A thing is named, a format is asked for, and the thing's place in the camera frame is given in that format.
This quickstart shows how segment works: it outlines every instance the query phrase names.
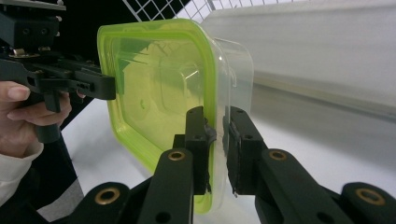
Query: human hand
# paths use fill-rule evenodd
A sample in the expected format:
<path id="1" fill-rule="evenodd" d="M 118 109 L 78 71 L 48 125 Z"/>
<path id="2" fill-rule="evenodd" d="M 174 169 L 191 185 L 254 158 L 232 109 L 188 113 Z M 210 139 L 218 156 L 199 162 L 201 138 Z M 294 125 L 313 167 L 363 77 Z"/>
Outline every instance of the human hand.
<path id="1" fill-rule="evenodd" d="M 35 125 L 61 125 L 72 107 L 68 93 L 60 93 L 61 112 L 48 111 L 45 103 L 20 107 L 29 88 L 11 81 L 0 81 L 0 154 L 23 158 L 26 148 L 37 141 Z"/>

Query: lime green lid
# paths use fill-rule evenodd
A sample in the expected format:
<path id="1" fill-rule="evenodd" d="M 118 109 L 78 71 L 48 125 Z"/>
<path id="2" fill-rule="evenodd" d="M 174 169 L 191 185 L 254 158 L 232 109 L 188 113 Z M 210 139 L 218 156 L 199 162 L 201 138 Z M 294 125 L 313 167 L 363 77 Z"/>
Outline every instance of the lime green lid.
<path id="1" fill-rule="evenodd" d="M 175 134 L 185 132 L 189 109 L 203 105 L 209 125 L 215 126 L 214 53 L 194 21 L 103 26 L 98 50 L 102 72 L 116 78 L 117 99 L 108 102 L 113 131 L 151 172 L 172 148 Z M 210 209 L 210 194 L 194 200 L 195 212 Z"/>

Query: wire mesh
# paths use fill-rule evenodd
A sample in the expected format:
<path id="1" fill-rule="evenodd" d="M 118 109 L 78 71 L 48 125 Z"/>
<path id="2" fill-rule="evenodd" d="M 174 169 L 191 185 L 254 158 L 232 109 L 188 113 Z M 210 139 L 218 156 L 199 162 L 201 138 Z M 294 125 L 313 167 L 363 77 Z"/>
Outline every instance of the wire mesh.
<path id="1" fill-rule="evenodd" d="M 304 0 L 122 0 L 138 21 L 185 18 L 203 21 L 213 10 L 255 7 Z"/>

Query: white grid panel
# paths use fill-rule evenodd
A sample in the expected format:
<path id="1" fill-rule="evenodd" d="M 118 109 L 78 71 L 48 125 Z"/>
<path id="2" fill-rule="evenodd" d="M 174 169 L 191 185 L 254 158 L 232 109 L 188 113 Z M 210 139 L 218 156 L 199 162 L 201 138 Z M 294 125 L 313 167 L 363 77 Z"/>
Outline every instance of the white grid panel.
<path id="1" fill-rule="evenodd" d="M 133 6 L 131 6 L 131 1 L 122 1 L 131 10 L 138 21 L 164 20 L 166 10 L 166 13 L 173 13 L 173 15 L 176 15 L 175 18 L 192 19 L 201 22 L 213 10 L 235 7 L 255 7 L 306 0 L 191 0 L 187 5 L 184 4 L 186 1 L 182 0 L 162 0 L 157 2 L 154 0 L 135 0 Z M 177 4 L 183 7 L 178 13 L 177 10 L 172 7 L 172 4 L 176 1 Z"/>

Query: green container lid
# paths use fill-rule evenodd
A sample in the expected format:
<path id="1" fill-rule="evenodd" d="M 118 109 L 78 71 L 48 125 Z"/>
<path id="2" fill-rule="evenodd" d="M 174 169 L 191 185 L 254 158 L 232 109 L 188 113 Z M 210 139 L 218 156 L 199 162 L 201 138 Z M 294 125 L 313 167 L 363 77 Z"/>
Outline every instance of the green container lid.
<path id="1" fill-rule="evenodd" d="M 209 158 L 213 191 L 195 196 L 197 213 L 210 210 L 213 195 L 221 198 L 225 179 L 219 138 L 227 133 L 222 121 L 228 118 L 232 79 L 220 45 L 196 22 L 184 19 L 108 25 L 98 33 L 102 72 L 116 78 L 117 99 L 108 102 L 113 132 L 147 169 L 154 172 L 175 134 L 185 133 L 189 109 L 202 105 L 208 124 L 217 130 Z"/>

